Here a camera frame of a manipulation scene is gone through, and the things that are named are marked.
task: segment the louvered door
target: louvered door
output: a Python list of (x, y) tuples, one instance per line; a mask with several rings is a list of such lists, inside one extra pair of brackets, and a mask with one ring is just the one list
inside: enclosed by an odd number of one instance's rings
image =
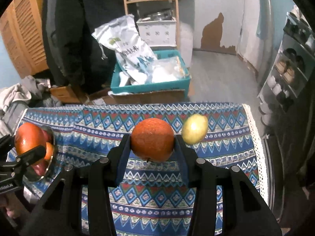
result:
[(48, 69), (41, 24), (37, 0), (13, 0), (1, 17), (4, 44), (22, 78)]

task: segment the gray floor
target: gray floor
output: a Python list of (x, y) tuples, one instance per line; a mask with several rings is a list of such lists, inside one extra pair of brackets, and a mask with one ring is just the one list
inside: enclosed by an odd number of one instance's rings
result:
[(191, 101), (248, 104), (259, 135), (263, 135), (257, 83), (253, 71), (243, 61), (233, 55), (193, 51), (190, 72), (195, 89)]

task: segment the teal plastic bin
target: teal plastic bin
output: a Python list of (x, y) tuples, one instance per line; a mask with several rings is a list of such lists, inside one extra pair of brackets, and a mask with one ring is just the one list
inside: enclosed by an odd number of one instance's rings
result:
[(181, 66), (187, 76), (177, 81), (150, 83), (150, 84), (142, 84), (142, 85), (128, 85), (124, 87), (119, 87), (119, 83), (120, 83), (119, 72), (121, 72), (121, 68), (119, 67), (119, 64), (117, 62), (115, 65), (113, 77), (111, 79), (111, 91), (117, 94), (121, 92), (141, 93), (141, 92), (151, 92), (151, 91), (158, 91), (158, 90), (185, 90), (185, 97), (187, 97), (191, 77), (188, 73), (188, 70), (185, 66), (185, 63), (179, 51), (178, 50), (164, 50), (164, 51), (154, 51), (154, 53), (157, 55), (157, 59), (178, 56), (181, 62)]

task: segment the silver screw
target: silver screw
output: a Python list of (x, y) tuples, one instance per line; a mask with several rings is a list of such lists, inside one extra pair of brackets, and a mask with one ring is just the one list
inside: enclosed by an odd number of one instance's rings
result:
[(72, 169), (73, 169), (73, 165), (71, 165), (71, 164), (68, 164), (65, 166), (65, 171), (70, 171)]
[(203, 159), (203, 158), (198, 158), (198, 159), (196, 160), (196, 162), (197, 162), (198, 164), (204, 164), (204, 163), (206, 162), (206, 160)]
[(107, 157), (100, 158), (100, 163), (107, 163), (109, 159)]
[(239, 172), (239, 171), (240, 171), (239, 166), (232, 166), (231, 169), (232, 169), (234, 172)]

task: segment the blue wall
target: blue wall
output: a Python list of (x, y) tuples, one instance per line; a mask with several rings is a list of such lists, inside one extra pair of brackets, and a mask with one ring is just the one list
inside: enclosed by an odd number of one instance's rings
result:
[(292, 0), (271, 0), (274, 23), (273, 47), (278, 51), (283, 37), (283, 28), (287, 12), (293, 9), (294, 2)]
[(15, 70), (0, 34), (0, 88), (17, 84), (21, 78)]

